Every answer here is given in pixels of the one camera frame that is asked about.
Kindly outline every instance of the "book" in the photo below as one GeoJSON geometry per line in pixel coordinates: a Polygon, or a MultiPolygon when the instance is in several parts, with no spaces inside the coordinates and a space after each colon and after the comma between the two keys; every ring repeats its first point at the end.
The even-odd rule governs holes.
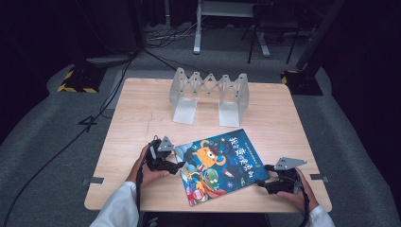
{"type": "Polygon", "coordinates": [[[218,198],[270,175],[244,130],[174,148],[190,206],[218,198]]]}

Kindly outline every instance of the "table leg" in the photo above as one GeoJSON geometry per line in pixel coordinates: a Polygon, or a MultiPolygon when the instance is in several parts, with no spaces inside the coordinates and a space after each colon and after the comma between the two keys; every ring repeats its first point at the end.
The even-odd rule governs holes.
{"type": "Polygon", "coordinates": [[[194,54],[201,52],[201,0],[198,0],[197,10],[197,32],[195,34],[194,54]]]}
{"type": "Polygon", "coordinates": [[[263,55],[265,57],[270,57],[270,52],[265,41],[265,32],[256,32],[257,39],[259,40],[260,47],[262,48],[263,55]]]}

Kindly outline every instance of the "hand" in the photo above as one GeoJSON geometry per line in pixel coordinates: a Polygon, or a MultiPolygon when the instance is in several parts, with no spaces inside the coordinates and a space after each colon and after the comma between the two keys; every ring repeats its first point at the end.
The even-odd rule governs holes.
{"type": "MultiPolygon", "coordinates": [[[[142,160],[145,157],[145,154],[147,153],[148,145],[146,145],[144,148],[142,148],[141,155],[139,158],[135,161],[135,164],[132,167],[130,175],[127,177],[126,182],[134,182],[136,183],[136,175],[138,174],[138,169],[139,166],[141,165],[142,160]]],[[[142,172],[144,173],[144,179],[141,183],[141,188],[147,186],[149,183],[164,178],[168,176],[170,173],[166,170],[163,171],[151,171],[148,167],[148,164],[144,164],[142,166],[142,172]]]]}
{"type": "MultiPolygon", "coordinates": [[[[305,192],[307,196],[309,197],[309,211],[312,211],[315,209],[319,203],[315,198],[315,195],[313,194],[312,188],[310,187],[309,183],[306,181],[304,174],[299,168],[295,168],[297,170],[298,174],[301,177],[302,185],[304,186],[305,192]]],[[[291,201],[294,203],[294,205],[298,208],[300,208],[303,212],[305,211],[305,200],[304,200],[304,194],[302,193],[301,190],[298,191],[298,194],[292,194],[284,191],[279,191],[277,192],[277,196],[287,200],[291,201]]]]}

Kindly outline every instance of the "cartoon character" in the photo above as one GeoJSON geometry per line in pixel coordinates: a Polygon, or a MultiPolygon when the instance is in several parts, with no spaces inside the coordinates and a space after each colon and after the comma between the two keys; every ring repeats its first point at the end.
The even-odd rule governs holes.
{"type": "Polygon", "coordinates": [[[197,189],[202,191],[203,201],[227,193],[223,189],[218,189],[218,172],[213,168],[204,171],[202,179],[197,182],[197,189]]]}
{"type": "Polygon", "coordinates": [[[211,147],[205,147],[204,144],[209,144],[208,140],[202,140],[200,142],[200,148],[192,152],[193,155],[198,157],[199,164],[198,169],[200,172],[210,168],[213,165],[217,165],[222,167],[222,172],[227,176],[233,178],[233,174],[231,174],[226,168],[226,158],[223,155],[219,155],[216,151],[211,149],[211,147]]]}

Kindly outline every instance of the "black bracket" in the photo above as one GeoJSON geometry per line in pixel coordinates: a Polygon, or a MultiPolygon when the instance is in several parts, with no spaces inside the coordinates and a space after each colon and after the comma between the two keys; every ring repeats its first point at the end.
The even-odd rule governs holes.
{"type": "Polygon", "coordinates": [[[323,92],[315,77],[308,77],[304,71],[289,71],[281,73],[281,82],[286,84],[292,95],[322,96],[323,92]]]}

